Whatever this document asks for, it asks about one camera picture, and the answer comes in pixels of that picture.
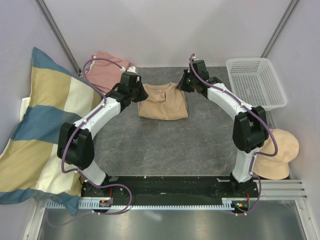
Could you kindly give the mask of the beige t shirt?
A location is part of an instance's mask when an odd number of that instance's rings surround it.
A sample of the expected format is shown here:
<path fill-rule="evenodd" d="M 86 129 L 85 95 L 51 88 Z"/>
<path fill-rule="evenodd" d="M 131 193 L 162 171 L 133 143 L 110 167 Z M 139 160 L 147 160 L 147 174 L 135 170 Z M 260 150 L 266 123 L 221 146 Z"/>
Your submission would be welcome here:
<path fill-rule="evenodd" d="M 188 118 L 185 93 L 170 82 L 165 85 L 145 83 L 148 98 L 138 103 L 138 116 L 147 119 L 175 121 Z"/>

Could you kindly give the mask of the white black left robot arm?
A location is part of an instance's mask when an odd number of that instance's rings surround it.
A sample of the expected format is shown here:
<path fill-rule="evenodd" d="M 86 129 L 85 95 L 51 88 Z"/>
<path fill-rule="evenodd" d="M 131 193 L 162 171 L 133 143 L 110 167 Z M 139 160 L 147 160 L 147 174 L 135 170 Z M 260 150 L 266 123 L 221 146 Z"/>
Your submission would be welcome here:
<path fill-rule="evenodd" d="M 136 67 L 130 67 L 121 74 L 120 82 L 104 95 L 85 117 L 74 123 L 65 122 L 59 131 L 57 156 L 61 159 L 61 169 L 66 173 L 65 163 L 74 166 L 73 171 L 92 184 L 92 191 L 99 197 L 106 196 L 110 185 L 105 180 L 108 175 L 95 162 L 94 137 L 113 117 L 120 114 L 131 103 L 146 100 L 141 76 Z"/>

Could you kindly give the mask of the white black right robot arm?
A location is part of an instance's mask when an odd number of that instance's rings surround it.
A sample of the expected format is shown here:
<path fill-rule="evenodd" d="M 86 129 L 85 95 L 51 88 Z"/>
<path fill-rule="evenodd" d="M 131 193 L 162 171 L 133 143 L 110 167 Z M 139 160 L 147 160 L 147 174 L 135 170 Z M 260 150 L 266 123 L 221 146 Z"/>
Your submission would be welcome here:
<path fill-rule="evenodd" d="M 266 112 L 263 107 L 253 107 L 235 96 L 217 77 L 210 77 L 204 60 L 189 58 L 189 68 L 177 85 L 183 92 L 203 95 L 217 104 L 233 120 L 232 140 L 237 156 L 229 184 L 229 191 L 235 197 L 247 191 L 245 182 L 253 177 L 256 154 L 269 137 Z"/>

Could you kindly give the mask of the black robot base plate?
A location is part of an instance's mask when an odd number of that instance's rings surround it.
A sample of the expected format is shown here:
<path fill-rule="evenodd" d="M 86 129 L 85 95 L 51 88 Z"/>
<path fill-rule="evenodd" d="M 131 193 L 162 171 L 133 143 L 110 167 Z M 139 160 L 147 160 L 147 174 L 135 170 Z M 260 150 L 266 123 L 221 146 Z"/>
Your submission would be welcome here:
<path fill-rule="evenodd" d="M 111 197 L 127 204 L 218 204 L 223 198 L 256 198 L 257 183 L 238 183 L 232 176 L 113 176 L 109 188 L 84 183 L 82 197 Z"/>

